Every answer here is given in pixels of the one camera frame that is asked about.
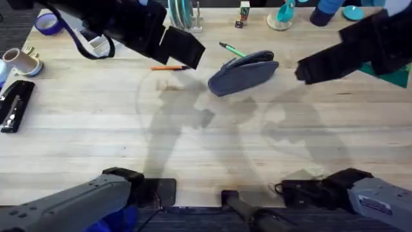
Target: wood grain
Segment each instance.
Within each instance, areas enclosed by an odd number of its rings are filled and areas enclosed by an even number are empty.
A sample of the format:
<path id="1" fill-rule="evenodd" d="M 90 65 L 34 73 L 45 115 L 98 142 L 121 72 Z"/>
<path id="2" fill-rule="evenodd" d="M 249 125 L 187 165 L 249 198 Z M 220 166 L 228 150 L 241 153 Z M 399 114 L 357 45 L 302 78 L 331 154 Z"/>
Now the wood grain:
<path id="1" fill-rule="evenodd" d="M 280 206 L 268 184 L 302 169 L 354 167 L 412 189 L 411 90 L 361 72 L 298 82 L 296 62 L 338 43 L 337 30 L 350 22 L 338 13 L 317 28 L 308 21 L 313 8 L 298 8 L 292 28 L 275 32 L 265 22 L 273 11 L 251 9 L 240 30 L 238 9 L 202 10 L 204 32 L 196 37 L 206 51 L 197 70 L 184 72 L 152 72 L 156 61 L 124 46 L 112 60 L 89 61 L 67 32 L 45 37 L 33 29 L 26 44 L 46 69 L 30 79 L 37 87 L 19 133 L 0 134 L 0 205 L 64 190 L 113 166 L 176 178 L 179 206 L 219 206 L 223 189 Z M 207 81 L 234 56 L 220 41 L 243 53 L 272 50 L 280 67 L 265 84 L 216 97 Z"/>

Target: label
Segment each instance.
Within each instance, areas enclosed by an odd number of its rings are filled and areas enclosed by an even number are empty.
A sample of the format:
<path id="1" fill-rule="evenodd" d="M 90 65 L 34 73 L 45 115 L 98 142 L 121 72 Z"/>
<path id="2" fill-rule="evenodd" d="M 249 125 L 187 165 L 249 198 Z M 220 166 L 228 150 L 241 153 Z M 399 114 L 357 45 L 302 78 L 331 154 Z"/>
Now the label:
<path id="1" fill-rule="evenodd" d="M 375 209 L 387 215 L 392 215 L 392 209 L 389 204 L 362 195 L 358 195 L 358 198 L 361 205 Z"/>

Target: blue tape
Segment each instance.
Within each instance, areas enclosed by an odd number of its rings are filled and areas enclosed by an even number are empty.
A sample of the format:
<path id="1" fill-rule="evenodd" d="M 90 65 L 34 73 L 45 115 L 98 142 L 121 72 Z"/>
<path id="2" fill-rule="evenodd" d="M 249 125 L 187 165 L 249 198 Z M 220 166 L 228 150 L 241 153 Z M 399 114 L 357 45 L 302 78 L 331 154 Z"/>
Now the blue tape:
<path id="1" fill-rule="evenodd" d="M 43 35 L 54 35 L 63 29 L 63 25 L 53 13 L 47 13 L 38 17 L 34 27 Z"/>

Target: black stapler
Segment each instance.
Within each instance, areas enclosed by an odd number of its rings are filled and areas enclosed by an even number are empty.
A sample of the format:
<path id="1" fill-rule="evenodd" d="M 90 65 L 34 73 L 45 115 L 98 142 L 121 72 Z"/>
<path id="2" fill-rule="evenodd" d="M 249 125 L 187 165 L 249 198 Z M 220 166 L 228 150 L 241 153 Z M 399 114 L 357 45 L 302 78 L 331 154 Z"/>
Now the black stapler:
<path id="1" fill-rule="evenodd" d="M 1 133 L 16 133 L 34 89 L 30 81 L 15 81 L 0 97 Z"/>

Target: small bottle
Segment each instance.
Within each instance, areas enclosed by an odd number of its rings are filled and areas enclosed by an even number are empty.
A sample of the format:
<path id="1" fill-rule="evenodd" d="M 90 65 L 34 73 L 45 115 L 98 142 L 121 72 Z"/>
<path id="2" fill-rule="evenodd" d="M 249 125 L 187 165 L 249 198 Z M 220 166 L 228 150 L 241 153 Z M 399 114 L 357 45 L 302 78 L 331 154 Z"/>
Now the small bottle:
<path id="1" fill-rule="evenodd" d="M 310 16 L 310 22 L 316 26 L 326 26 L 345 0 L 320 0 Z"/>

